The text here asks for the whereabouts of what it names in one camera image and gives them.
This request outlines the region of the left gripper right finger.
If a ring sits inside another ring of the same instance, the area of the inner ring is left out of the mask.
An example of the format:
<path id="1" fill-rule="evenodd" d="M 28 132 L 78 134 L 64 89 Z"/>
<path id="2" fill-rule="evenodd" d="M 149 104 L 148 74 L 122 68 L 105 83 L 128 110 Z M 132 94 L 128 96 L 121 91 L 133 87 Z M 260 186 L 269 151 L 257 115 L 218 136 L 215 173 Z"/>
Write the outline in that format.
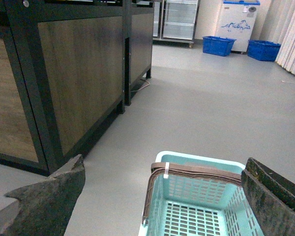
<path id="1" fill-rule="evenodd" d="M 295 184 L 254 158 L 241 173 L 248 203 L 265 236 L 295 236 Z"/>

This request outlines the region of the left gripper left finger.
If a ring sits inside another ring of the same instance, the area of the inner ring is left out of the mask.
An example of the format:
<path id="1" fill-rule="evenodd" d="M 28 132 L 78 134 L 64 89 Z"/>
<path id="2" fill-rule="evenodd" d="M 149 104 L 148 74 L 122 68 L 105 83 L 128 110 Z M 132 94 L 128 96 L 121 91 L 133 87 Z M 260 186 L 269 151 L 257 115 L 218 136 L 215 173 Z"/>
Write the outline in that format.
<path id="1" fill-rule="evenodd" d="M 81 154 L 30 185 L 5 193 L 12 203 L 0 210 L 0 236 L 62 236 L 86 182 Z"/>

